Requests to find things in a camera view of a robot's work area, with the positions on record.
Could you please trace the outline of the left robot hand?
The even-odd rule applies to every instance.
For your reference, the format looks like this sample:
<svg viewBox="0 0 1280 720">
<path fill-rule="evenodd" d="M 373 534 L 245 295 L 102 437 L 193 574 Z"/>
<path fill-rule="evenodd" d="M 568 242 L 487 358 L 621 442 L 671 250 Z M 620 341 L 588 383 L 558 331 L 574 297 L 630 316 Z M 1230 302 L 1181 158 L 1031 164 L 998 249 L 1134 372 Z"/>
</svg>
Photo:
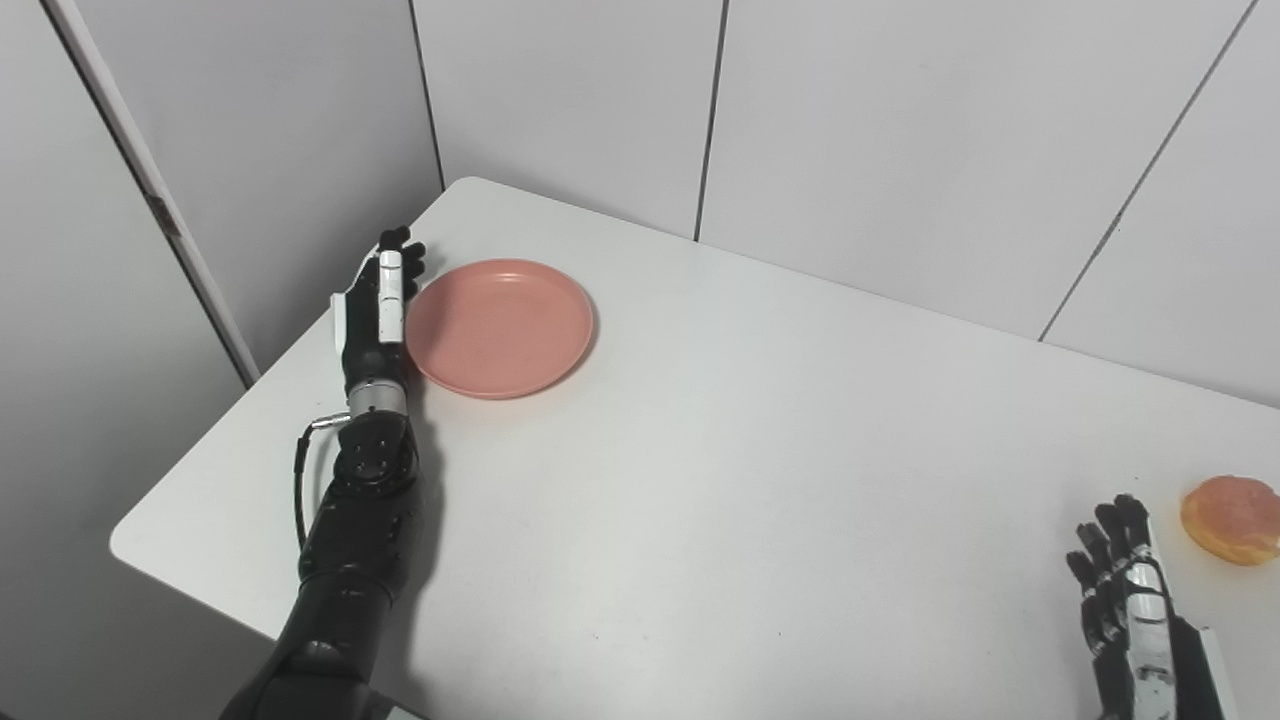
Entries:
<svg viewBox="0 0 1280 720">
<path fill-rule="evenodd" d="M 371 380 L 406 386 L 404 313 L 419 292 L 426 247 L 407 225 L 383 231 L 349 287 L 332 296 L 335 348 L 348 395 Z"/>
</svg>

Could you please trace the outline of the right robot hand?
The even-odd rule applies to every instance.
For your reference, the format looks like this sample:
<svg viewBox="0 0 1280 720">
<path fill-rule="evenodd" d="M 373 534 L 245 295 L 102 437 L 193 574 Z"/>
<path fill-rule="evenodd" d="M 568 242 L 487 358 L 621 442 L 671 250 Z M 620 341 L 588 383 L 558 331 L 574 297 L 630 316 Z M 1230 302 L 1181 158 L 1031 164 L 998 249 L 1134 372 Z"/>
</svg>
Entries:
<svg viewBox="0 0 1280 720">
<path fill-rule="evenodd" d="M 1102 719 L 1236 719 L 1213 632 L 1175 607 L 1149 528 L 1132 495 L 1096 506 L 1065 561 L 1080 587 L 1080 623 Z"/>
</svg>

